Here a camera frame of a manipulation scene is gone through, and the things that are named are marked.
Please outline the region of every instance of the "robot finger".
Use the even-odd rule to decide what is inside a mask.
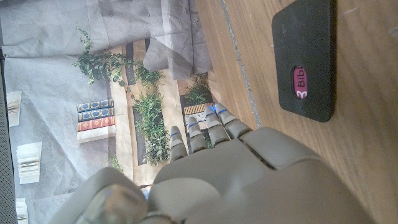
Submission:
[[[181,132],[176,126],[172,126],[170,129],[170,148],[170,162],[174,162],[188,155],[182,141]]]
[[[226,133],[224,126],[219,121],[214,108],[210,106],[206,107],[205,114],[209,136],[213,147],[221,142],[229,141],[228,134]]]
[[[235,118],[221,103],[215,105],[215,110],[231,139],[240,138],[243,134],[252,131],[249,126]]]
[[[193,116],[188,118],[188,127],[192,152],[195,153],[202,149],[207,149],[205,137],[200,131],[198,121]]]

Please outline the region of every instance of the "pink logo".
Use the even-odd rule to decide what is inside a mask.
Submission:
[[[307,97],[307,74],[301,66],[297,66],[293,71],[294,93],[300,99]]]

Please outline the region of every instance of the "hanging plant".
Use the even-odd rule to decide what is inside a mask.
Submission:
[[[109,166],[111,166],[113,169],[116,169],[120,173],[123,173],[123,169],[120,168],[119,161],[116,155],[108,156],[107,158],[105,158],[105,163],[109,164]]]
[[[135,60],[132,64],[136,67],[136,69],[134,69],[134,78],[132,81],[140,80],[145,87],[155,88],[160,85],[160,80],[164,78],[161,72],[149,71],[144,67],[142,60]]]
[[[139,95],[134,109],[141,115],[136,122],[136,130],[146,139],[146,153],[143,162],[159,165],[169,159],[170,148],[167,131],[162,116],[163,96],[157,91],[147,89],[146,95]]]
[[[80,71],[89,77],[89,84],[93,84],[95,80],[111,80],[118,82],[120,86],[126,86],[126,92],[131,93],[130,87],[121,78],[121,70],[123,66],[130,67],[132,61],[122,54],[114,54],[105,50],[90,52],[93,43],[88,37],[88,33],[78,24],[76,24],[76,30],[83,35],[83,37],[80,37],[80,42],[85,46],[85,51],[79,55],[77,62],[72,65],[79,67]]]
[[[206,75],[197,75],[190,87],[185,90],[187,106],[212,102],[211,91]]]

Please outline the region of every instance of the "striped book spine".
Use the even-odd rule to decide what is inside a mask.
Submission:
[[[104,108],[104,109],[80,112],[78,113],[78,120],[79,122],[89,121],[92,119],[105,118],[107,116],[113,116],[113,115],[114,115],[113,108]]]
[[[77,131],[86,131],[110,125],[114,125],[114,116],[79,122],[77,125]]]
[[[189,114],[194,114],[194,113],[201,113],[205,111],[205,108],[207,106],[214,106],[215,104],[212,103],[204,103],[201,105],[195,105],[195,106],[187,106],[184,107],[184,114],[189,115]]]
[[[89,103],[80,103],[77,105],[77,112],[84,112],[89,110],[109,108],[113,106],[113,99],[99,100]]]

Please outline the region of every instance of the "book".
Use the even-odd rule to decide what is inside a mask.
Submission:
[[[100,139],[106,139],[115,137],[116,135],[116,127],[115,125],[91,129],[87,131],[79,131],[77,132],[77,141],[79,144],[84,142],[90,142]]]
[[[8,108],[8,127],[19,125],[19,115],[21,113],[22,91],[7,93]]]
[[[78,121],[89,121],[97,118],[104,118],[107,116],[113,116],[113,108],[103,108],[98,110],[91,110],[86,112],[78,113]]]
[[[27,219],[27,206],[25,203],[25,198],[16,198],[16,212],[17,212],[17,220],[18,224],[28,223]]]
[[[114,116],[79,122],[77,125],[77,131],[86,131],[110,125],[114,125]]]
[[[184,107],[184,114],[189,115],[189,114],[205,112],[206,107],[214,106],[214,105],[215,105],[215,103],[211,102],[211,103],[204,103],[204,104],[195,105],[195,106],[186,106],[186,107]]]
[[[80,103],[77,105],[77,112],[109,108],[113,106],[113,99],[99,100],[89,103]]]
[[[19,184],[30,184],[40,181],[40,158],[43,142],[18,146],[17,161]]]

